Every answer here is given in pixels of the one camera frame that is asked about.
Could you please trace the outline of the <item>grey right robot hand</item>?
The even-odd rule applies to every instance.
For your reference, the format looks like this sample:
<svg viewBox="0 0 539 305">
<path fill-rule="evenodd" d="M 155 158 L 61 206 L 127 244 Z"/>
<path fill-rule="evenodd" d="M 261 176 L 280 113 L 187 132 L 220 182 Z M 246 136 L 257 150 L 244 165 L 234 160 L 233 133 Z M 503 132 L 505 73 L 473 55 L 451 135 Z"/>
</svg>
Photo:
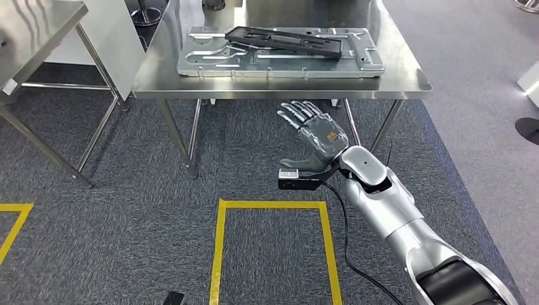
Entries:
<svg viewBox="0 0 539 305">
<path fill-rule="evenodd" d="M 276 113 L 295 129 L 313 152 L 302 160 L 281 159 L 284 168 L 323 172 L 349 146 L 346 132 L 330 116 L 310 101 L 283 102 Z"/>
</svg>

